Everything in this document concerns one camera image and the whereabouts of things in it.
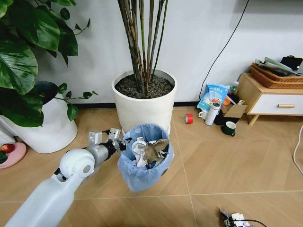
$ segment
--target red tape roll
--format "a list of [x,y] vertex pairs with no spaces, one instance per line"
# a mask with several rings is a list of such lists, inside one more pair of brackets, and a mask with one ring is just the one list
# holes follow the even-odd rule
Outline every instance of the red tape roll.
[[187,113],[185,115],[185,123],[186,124],[192,124],[194,122],[194,115],[192,113]]

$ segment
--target drawer handle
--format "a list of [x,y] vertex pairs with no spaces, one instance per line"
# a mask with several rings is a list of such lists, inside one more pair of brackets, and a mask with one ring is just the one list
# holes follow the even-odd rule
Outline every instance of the drawer handle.
[[278,108],[295,108],[295,104],[278,104]]

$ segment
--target garbage bag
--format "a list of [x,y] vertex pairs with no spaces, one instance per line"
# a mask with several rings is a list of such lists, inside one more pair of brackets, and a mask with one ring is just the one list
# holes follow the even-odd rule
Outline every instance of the garbage bag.
[[133,127],[124,136],[124,139],[132,138],[132,140],[128,143],[126,151],[121,152],[118,160],[118,168],[128,188],[133,192],[143,191],[154,186],[164,171],[169,168],[175,156],[174,150],[169,142],[168,146],[164,149],[164,151],[168,151],[168,154],[158,166],[152,169],[147,169],[146,167],[137,168],[133,162],[136,158],[132,152],[132,144],[138,137],[143,137],[146,142],[169,139],[169,135],[165,129],[157,124],[140,124]]

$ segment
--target bottle cap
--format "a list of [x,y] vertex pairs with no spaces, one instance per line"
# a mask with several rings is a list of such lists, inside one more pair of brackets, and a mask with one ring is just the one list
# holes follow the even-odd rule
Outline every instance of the bottle cap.
[[219,103],[213,103],[212,104],[212,109],[218,110],[219,108],[220,108],[220,104]]

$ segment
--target white wall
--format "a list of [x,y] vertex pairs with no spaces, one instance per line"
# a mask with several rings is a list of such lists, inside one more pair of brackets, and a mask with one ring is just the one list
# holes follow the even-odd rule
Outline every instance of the white wall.
[[[39,80],[68,83],[74,95],[96,91],[79,103],[114,102],[111,81],[132,68],[116,0],[78,0],[70,8],[70,25],[91,27],[77,36],[79,56],[67,68],[59,55],[40,53]],[[148,0],[145,1],[148,16]],[[235,28],[246,0],[170,0],[158,69],[178,81],[176,101],[197,101],[206,73]],[[250,0],[246,13],[208,76],[207,82],[228,84],[265,56],[302,57],[302,0]]]

